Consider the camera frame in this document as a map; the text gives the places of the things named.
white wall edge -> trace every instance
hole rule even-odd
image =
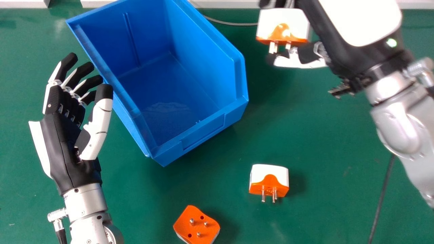
[[[97,8],[115,0],[81,0],[84,8]],[[189,0],[196,8],[258,8],[258,0]],[[434,0],[397,0],[401,9],[434,9]]]
[[[50,0],[0,0],[0,8],[48,8]]]

green table surface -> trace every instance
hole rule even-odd
[[[57,62],[69,52],[89,60],[65,24],[86,11],[76,0],[0,10],[1,244],[57,243],[46,215],[64,203],[42,171],[27,123],[42,118]],[[201,11],[235,22],[258,16]],[[404,11],[405,44],[416,58],[434,57],[433,25],[432,11]],[[220,223],[216,244],[366,243],[390,153],[365,95],[336,100],[327,91],[340,81],[328,69],[270,67],[255,27],[215,26],[246,59],[249,105],[239,122],[165,168],[142,154],[113,114],[99,159],[109,213],[125,242],[182,243],[172,225],[192,204]],[[255,163],[289,168],[285,198],[262,203],[248,193]],[[433,213],[397,162],[374,243],[433,242]]]

robotic arm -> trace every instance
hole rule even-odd
[[[71,244],[123,244],[121,232],[106,212],[97,158],[109,127],[113,88],[102,84],[99,75],[80,82],[94,70],[90,62],[66,78],[77,61],[76,54],[70,53],[59,62],[46,85],[43,119],[29,122],[42,168],[65,201],[65,208],[49,213],[47,218],[54,224],[60,244],[67,244],[62,224],[65,217],[71,223]],[[96,86],[96,91],[87,92]],[[85,106],[93,101],[89,122],[82,130]]]
[[[415,61],[405,49],[395,0],[295,0],[291,5],[261,10],[256,39],[270,44],[268,62],[328,66],[342,79],[329,91],[336,98],[365,91],[381,142],[400,158],[434,208],[434,63]],[[309,32],[303,30],[310,26],[320,41],[307,41]],[[275,48],[279,44],[284,51]]]

blue plastic bin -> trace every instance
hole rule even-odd
[[[241,119],[244,58],[187,0],[119,0],[66,22],[162,166]]]

robotic hand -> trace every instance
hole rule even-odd
[[[260,7],[268,2],[261,0]],[[325,64],[342,79],[329,91],[336,98],[365,91],[381,142],[434,208],[434,63],[427,57],[415,61],[405,49],[395,0],[293,0],[290,5],[260,12],[256,39],[270,45],[269,63]],[[308,42],[310,26],[320,41]],[[278,52],[275,46],[281,44],[286,49]]]
[[[88,62],[66,78],[77,63],[70,53],[59,62],[46,86],[43,119],[29,122],[36,151],[45,174],[53,179],[66,208],[48,214],[60,244],[67,244],[62,219],[71,223],[71,244],[123,244],[121,232],[112,224],[101,189],[97,155],[107,135],[112,113],[113,88],[97,75],[80,80],[94,70]],[[98,86],[96,91],[89,89]],[[85,106],[95,101],[89,123],[80,126]]]

